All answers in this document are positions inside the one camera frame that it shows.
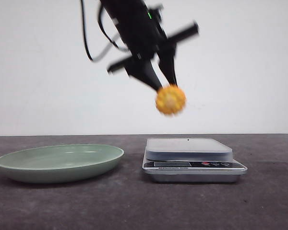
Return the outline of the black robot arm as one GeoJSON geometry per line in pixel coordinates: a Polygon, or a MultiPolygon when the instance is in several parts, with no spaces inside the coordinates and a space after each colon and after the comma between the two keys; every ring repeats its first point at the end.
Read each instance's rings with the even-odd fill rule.
{"type": "Polygon", "coordinates": [[[113,73],[125,69],[129,76],[147,84],[155,91],[162,88],[151,64],[154,55],[158,55],[158,66],[169,84],[177,85],[174,69],[174,56],[177,43],[198,34],[198,24],[167,36],[160,25],[160,7],[148,8],[142,0],[103,0],[105,9],[115,21],[123,43],[131,55],[111,64],[107,71],[113,73]]]}

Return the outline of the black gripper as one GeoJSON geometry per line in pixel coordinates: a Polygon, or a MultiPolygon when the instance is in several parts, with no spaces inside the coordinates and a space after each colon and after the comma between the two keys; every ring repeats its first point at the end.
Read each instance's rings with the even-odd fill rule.
{"type": "Polygon", "coordinates": [[[157,92],[162,85],[150,62],[157,54],[161,72],[169,84],[177,85],[174,69],[177,43],[198,34],[198,24],[194,22],[167,36],[158,14],[111,14],[110,17],[131,56],[111,64],[108,72],[124,68],[129,76],[157,92]]]}

